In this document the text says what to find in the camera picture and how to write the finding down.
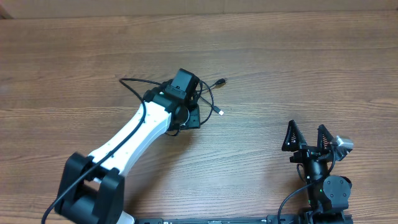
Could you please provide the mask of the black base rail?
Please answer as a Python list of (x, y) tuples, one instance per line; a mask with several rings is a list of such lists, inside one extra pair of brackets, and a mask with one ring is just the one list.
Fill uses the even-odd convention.
[[(261, 218), (189, 218), (189, 219), (168, 219), (162, 218), (137, 218), (137, 224), (278, 224), (277, 215), (268, 215)], [(344, 218), (339, 216), (314, 217), (314, 221), (308, 221), (300, 215), (287, 214), (280, 216), (281, 224), (303, 224), (303, 223), (332, 223), (332, 224), (353, 224), (351, 215)]]

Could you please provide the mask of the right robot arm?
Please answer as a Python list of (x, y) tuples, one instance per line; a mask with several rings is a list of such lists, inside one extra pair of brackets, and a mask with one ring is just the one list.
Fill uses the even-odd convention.
[[(279, 206), (277, 222), (290, 223), (353, 223), (352, 216), (345, 215), (349, 207), (352, 182), (349, 178), (332, 175), (338, 161), (342, 161), (354, 148), (354, 142), (344, 136), (333, 136), (324, 125), (319, 125), (317, 145), (307, 144), (296, 122), (290, 120), (282, 150), (292, 152), (290, 162), (296, 165), (305, 185), (289, 194)], [(282, 216), (284, 205), (300, 192), (308, 195), (308, 208), (297, 215)]]

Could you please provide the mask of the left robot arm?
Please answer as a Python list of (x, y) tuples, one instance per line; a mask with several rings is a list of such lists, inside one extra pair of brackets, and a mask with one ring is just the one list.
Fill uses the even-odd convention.
[(168, 131), (201, 126), (198, 99), (203, 82), (179, 69), (176, 76), (139, 95), (136, 114), (107, 143), (88, 156), (72, 154), (65, 163), (55, 211), (74, 223), (134, 224), (124, 211), (125, 178), (144, 151)]

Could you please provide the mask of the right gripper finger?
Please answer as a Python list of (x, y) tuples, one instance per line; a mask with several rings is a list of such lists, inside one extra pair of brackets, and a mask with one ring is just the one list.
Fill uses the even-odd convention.
[(327, 130), (324, 124), (318, 127), (317, 148), (322, 150), (330, 150), (333, 136)]
[(299, 130), (294, 119), (290, 120), (287, 127), (287, 133), (282, 144), (282, 151), (295, 152), (306, 146), (307, 142)]

